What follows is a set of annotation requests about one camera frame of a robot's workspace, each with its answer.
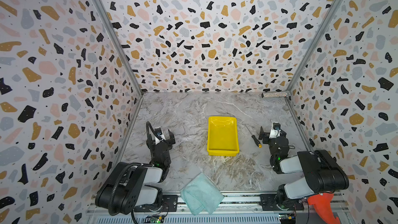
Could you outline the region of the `black yellow handled screwdriver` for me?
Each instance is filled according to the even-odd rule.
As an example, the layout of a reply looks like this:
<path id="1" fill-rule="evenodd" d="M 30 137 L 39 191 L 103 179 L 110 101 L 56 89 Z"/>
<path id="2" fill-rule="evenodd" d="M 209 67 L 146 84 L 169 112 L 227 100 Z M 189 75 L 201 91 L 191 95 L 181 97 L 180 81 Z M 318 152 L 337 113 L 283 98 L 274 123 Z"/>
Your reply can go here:
<path id="1" fill-rule="evenodd" d="M 256 136 L 253 134 L 253 132 L 252 132 L 247 126 L 246 126 L 246 129 L 247 129 L 248 132 L 250 133 L 251 138 L 254 140 L 256 146 L 257 146 L 258 148 L 261 148 L 261 147 L 262 147 L 262 144 L 261 144 L 260 141 L 256 138 Z"/>

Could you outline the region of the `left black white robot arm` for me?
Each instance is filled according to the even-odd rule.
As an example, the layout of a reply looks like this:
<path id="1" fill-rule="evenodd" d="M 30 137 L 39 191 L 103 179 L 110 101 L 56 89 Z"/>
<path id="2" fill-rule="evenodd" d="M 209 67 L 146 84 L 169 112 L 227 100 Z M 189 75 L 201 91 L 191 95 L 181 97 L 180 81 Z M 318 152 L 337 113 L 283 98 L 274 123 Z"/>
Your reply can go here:
<path id="1" fill-rule="evenodd" d="M 146 144 L 151 161 L 119 162 L 97 192 L 95 205 L 107 209 L 111 216 L 163 209 L 163 190 L 154 184 L 166 179 L 172 163 L 170 150 L 176 141 L 171 131 L 168 134 L 166 138 L 161 128 L 147 130 Z"/>

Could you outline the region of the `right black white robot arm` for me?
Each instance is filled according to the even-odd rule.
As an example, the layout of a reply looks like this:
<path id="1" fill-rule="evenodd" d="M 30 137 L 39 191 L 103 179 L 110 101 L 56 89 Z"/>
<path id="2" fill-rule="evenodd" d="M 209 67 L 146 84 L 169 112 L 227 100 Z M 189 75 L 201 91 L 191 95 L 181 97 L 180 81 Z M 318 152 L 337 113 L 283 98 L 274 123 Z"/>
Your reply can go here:
<path id="1" fill-rule="evenodd" d="M 286 132 L 277 122 L 270 132 L 261 128 L 259 136 L 253 135 L 252 139 L 259 148 L 268 145 L 269 162 L 275 173 L 303 173 L 302 178 L 278 187 L 273 202 L 281 210 L 297 207 L 304 198 L 349 187 L 348 176 L 326 150 L 298 151 L 290 157 L 289 151 L 295 147 L 289 144 Z"/>

